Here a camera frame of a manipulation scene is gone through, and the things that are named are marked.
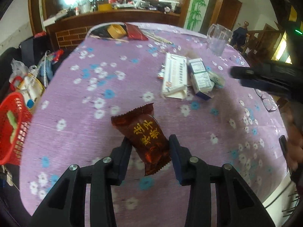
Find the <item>person's right hand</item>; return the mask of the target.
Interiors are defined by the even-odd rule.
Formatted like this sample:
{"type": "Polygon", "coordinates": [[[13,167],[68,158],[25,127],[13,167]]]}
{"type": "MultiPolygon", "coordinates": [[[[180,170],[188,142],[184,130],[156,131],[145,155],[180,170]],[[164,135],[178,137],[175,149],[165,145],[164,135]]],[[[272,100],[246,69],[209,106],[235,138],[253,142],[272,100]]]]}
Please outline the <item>person's right hand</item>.
{"type": "Polygon", "coordinates": [[[291,103],[286,103],[280,110],[281,117],[287,132],[286,161],[292,171],[296,171],[302,164],[302,133],[294,122],[291,103]]]}

